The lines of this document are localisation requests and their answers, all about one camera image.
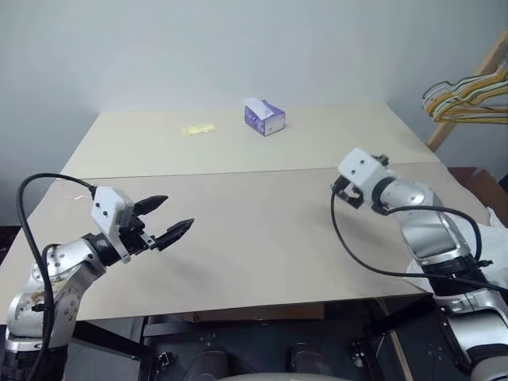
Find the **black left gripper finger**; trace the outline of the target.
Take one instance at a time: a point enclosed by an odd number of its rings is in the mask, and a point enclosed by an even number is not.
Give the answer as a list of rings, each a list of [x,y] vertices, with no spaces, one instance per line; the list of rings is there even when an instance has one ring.
[[[193,218],[179,221],[173,226],[169,227],[165,234],[154,239],[153,249],[163,251],[176,241],[181,239],[183,235],[191,228],[194,223]]]
[[[167,200],[167,195],[153,195],[142,199],[134,204],[133,215],[139,217],[150,214],[152,211],[158,209]]]

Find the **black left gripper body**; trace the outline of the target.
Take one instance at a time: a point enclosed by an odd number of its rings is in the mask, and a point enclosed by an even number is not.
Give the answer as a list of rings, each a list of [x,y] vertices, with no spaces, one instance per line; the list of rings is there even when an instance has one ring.
[[[155,248],[155,237],[149,236],[144,228],[145,223],[137,216],[132,216],[128,222],[119,227],[118,239],[121,247],[117,253],[120,258],[129,258]]]

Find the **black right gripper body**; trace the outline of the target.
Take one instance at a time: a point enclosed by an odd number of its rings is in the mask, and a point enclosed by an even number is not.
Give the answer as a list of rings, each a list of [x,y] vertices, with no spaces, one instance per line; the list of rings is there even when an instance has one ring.
[[[344,176],[339,176],[332,185],[332,193],[355,209],[364,204],[363,192]]]

